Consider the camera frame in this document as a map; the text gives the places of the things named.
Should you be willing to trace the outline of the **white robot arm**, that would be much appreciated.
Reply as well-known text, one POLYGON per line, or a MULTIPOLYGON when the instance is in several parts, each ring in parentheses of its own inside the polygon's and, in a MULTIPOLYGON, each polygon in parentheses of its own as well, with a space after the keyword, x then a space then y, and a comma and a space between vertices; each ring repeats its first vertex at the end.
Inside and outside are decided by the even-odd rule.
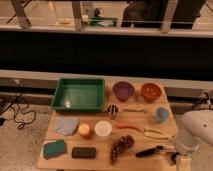
POLYGON ((203 140, 213 146, 213 110, 188 111, 181 116, 182 127, 173 137, 177 171, 191 171, 191 156, 203 140))

